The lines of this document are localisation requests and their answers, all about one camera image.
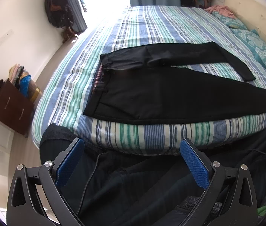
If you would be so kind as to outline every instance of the blue gripper pad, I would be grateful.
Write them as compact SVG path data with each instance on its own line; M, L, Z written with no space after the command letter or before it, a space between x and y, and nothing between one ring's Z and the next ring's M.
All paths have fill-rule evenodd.
M208 171L197 154L185 140L182 140L180 143L180 153L198 186L207 189L209 185Z
M67 184L82 154L84 153L84 149L84 140L79 139L56 171L55 185L57 187L62 187Z

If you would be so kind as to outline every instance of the pink clothing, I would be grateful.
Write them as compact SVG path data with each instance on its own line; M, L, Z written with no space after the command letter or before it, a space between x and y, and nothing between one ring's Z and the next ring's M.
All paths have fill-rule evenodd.
M10 81L11 83L13 83L13 81L15 80L16 73L17 73L19 67L20 67L19 64L15 64L15 66L14 66L14 70L13 70L13 73L11 74L11 78L9 79L9 81Z
M206 12L208 12L208 13L218 12L219 14L221 14L221 15L223 15L225 17L229 17L229 18L232 18L232 19L237 19L237 17L233 14L233 12L231 12L229 7L224 6L224 5L214 5L212 7L206 8L204 10Z

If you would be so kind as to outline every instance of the bed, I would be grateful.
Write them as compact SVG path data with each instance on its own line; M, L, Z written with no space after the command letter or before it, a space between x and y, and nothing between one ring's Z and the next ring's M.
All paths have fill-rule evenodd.
M257 28L266 41L265 8L246 11L253 0L225 0L247 27ZM40 100L32 124L37 147L51 124L65 126L85 142L122 152L153 155L178 152L189 138L198 148L213 147L266 128L266 114L181 125L129 125L82 115L99 67L99 55L125 47L154 43L214 41L242 60L256 77L250 84L266 89L266 70L251 51L221 21L200 8L174 6L130 7L84 32L55 70ZM242 81L227 63L186 66L189 69Z

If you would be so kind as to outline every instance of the wooden drawer cabinet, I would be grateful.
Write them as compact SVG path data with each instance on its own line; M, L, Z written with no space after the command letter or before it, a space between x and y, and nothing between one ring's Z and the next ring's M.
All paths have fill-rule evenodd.
M0 121L25 135L30 126L34 104L7 81L0 89Z

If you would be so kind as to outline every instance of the headboard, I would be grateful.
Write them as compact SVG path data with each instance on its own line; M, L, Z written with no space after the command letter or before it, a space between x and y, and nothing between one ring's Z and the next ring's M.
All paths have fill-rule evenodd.
M249 30L256 29L266 42L266 7L255 0L225 0L228 6Z

